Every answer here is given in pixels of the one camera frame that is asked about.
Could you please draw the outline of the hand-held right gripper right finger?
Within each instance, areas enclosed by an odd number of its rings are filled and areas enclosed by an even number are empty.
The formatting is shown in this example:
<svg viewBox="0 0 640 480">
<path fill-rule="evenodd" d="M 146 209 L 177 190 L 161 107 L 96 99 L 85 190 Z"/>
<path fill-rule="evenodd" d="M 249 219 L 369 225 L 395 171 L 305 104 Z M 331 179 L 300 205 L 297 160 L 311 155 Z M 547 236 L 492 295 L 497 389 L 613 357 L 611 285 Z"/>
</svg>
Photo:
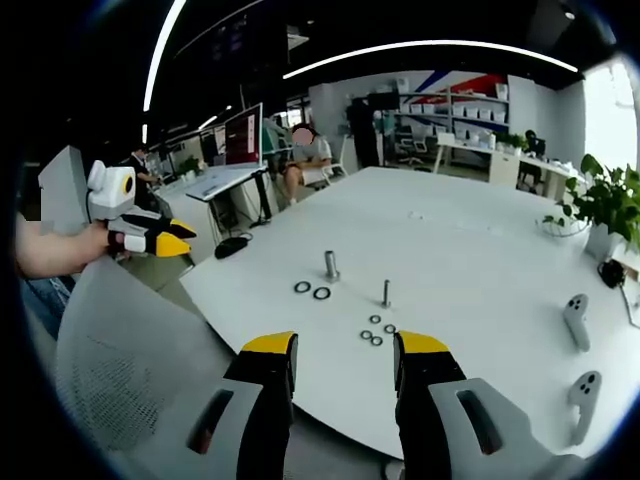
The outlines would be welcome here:
<svg viewBox="0 0 640 480">
<path fill-rule="evenodd" d="M 481 378 L 467 378 L 438 339 L 394 335 L 401 479 L 579 479 L 586 460 L 555 455 L 527 414 Z"/>
</svg>

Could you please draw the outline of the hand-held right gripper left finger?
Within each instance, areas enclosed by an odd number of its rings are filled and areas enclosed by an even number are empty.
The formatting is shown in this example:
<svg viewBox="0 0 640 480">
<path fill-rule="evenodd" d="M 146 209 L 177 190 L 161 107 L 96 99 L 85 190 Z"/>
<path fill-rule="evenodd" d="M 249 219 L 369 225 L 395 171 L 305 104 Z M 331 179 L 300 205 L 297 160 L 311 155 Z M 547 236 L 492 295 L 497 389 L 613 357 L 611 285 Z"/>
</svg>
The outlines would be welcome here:
<svg viewBox="0 0 640 480">
<path fill-rule="evenodd" d="M 293 423 L 298 335 L 257 337 L 216 383 L 177 397 L 149 442 L 160 479 L 281 479 Z"/>
</svg>

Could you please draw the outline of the person's left hand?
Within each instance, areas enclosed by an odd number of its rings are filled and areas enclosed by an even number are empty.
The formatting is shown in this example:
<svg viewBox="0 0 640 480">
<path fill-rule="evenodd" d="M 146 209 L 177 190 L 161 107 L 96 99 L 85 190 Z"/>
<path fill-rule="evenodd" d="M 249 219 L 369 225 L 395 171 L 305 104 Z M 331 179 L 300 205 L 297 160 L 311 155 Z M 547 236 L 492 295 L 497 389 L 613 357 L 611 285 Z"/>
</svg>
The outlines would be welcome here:
<svg viewBox="0 0 640 480">
<path fill-rule="evenodd" d="M 107 228 L 107 224 L 96 221 L 84 228 L 76 237 L 78 261 L 88 265 L 103 256 L 116 261 L 126 260 L 131 253 L 124 247 L 124 234 Z"/>
</svg>

